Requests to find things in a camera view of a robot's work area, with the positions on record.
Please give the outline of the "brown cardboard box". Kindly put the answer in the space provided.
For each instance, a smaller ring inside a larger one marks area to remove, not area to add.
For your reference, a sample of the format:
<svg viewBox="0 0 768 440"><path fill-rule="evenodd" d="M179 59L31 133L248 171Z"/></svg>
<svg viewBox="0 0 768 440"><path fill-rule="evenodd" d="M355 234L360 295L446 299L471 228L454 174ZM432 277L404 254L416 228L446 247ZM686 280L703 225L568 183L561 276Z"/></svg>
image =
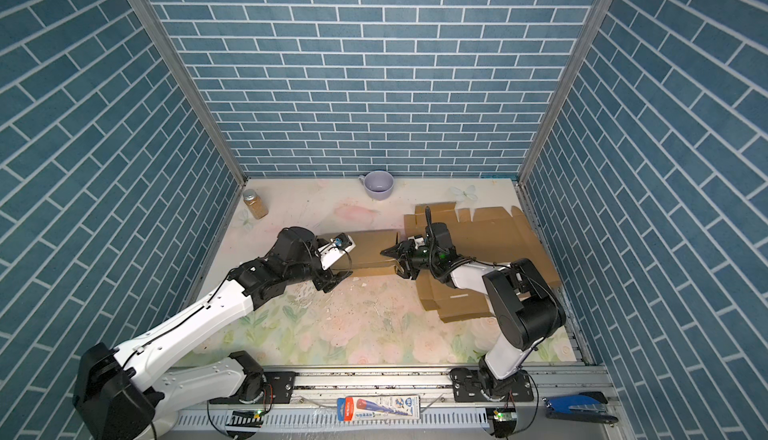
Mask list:
<svg viewBox="0 0 768 440"><path fill-rule="evenodd" d="M520 208L506 210L498 206L470 211L468 208L458 209L453 202L418 205L412 214L404 216L407 236L425 233L426 209L431 210L435 223L447 225L458 254L498 264L527 258L550 287L557 289L561 286L552 260ZM419 274L416 288L424 309L435 311L445 323L491 315L486 297L470 290L452 289L435 280L428 271Z"/></svg>
<svg viewBox="0 0 768 440"><path fill-rule="evenodd" d="M371 230L348 232L355 243L350 257L343 255L332 266L333 273L351 271L353 277L394 275L396 260L381 254L399 242L398 230Z"/></svg>

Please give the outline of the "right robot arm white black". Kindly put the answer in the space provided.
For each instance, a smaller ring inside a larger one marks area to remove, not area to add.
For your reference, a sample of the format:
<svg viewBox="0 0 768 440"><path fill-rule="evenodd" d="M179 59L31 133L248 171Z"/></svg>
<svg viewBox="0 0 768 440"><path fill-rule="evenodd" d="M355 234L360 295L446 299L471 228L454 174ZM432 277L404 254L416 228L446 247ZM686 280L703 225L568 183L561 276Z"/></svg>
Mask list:
<svg viewBox="0 0 768 440"><path fill-rule="evenodd" d="M518 376L530 354L565 324L561 302L532 260L500 264L461 255L442 222L428 224L423 236L381 254L396 260L402 278L414 280L427 271L453 289L474 291L490 301L500 336L479 361L478 379L487 390Z"/></svg>

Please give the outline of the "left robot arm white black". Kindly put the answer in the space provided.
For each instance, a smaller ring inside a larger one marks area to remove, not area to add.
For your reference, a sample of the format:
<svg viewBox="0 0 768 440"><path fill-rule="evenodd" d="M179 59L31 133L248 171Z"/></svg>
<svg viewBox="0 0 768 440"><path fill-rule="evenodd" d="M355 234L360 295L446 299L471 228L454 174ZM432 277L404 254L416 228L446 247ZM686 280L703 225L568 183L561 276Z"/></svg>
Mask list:
<svg viewBox="0 0 768 440"><path fill-rule="evenodd" d="M79 363L73 405L95 439L155 434L156 422L214 399L268 405L273 390L263 367L236 351L202 367L177 370L178 360L230 323L310 281L329 292L349 272L333 264L355 243L346 234L320 239L303 227L282 229L262 257L231 269L209 293L178 314L116 347L98 343Z"/></svg>

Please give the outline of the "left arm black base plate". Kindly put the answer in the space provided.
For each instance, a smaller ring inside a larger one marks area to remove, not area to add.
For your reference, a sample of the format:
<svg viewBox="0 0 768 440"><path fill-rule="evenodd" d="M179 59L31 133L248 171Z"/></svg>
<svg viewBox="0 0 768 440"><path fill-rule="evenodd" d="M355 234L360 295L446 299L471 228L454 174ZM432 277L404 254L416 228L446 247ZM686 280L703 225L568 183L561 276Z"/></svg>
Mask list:
<svg viewBox="0 0 768 440"><path fill-rule="evenodd" d="M270 407L289 404L293 395L297 373L294 371L267 371L249 374L243 384L228 397L210 400L212 404L243 404Z"/></svg>

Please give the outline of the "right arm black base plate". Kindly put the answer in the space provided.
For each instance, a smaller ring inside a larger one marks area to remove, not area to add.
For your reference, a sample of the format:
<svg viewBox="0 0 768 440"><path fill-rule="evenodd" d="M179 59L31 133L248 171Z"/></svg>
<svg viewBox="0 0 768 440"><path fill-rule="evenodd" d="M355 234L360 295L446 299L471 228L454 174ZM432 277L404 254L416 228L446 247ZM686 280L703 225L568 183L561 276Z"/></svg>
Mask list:
<svg viewBox="0 0 768 440"><path fill-rule="evenodd" d="M452 384L454 401L457 403L512 403L534 400L532 384L524 370L499 380L486 368L457 367L450 370L448 377Z"/></svg>

